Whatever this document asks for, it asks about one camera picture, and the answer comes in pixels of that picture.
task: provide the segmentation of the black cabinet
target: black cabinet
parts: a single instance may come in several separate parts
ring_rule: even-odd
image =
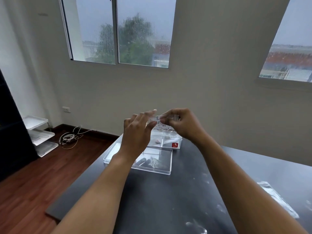
[[[0,71],[0,181],[38,158]]]

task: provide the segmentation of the clear plastic lid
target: clear plastic lid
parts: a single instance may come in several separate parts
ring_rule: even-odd
[[[115,143],[104,156],[104,163],[109,163],[120,149],[121,143]],[[133,169],[170,175],[172,149],[147,147],[132,165]]]

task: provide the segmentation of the left hand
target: left hand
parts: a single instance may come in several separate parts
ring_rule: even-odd
[[[138,115],[133,114],[131,118],[124,120],[124,135],[118,153],[132,164],[150,142],[151,130],[156,126],[157,122],[152,121],[147,126],[146,123],[150,117],[154,116],[156,111],[148,111]]]

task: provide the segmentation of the black table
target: black table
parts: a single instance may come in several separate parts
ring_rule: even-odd
[[[61,220],[105,168],[108,148],[46,210]],[[238,149],[223,149],[256,182],[266,181],[312,233],[312,167]],[[131,169],[114,233],[237,233],[199,150],[183,139],[171,175]]]

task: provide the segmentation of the forearm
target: forearm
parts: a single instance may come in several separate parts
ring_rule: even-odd
[[[113,156],[99,178],[68,212],[53,233],[112,233],[131,161]]]
[[[306,233],[209,135],[195,144],[238,233]]]

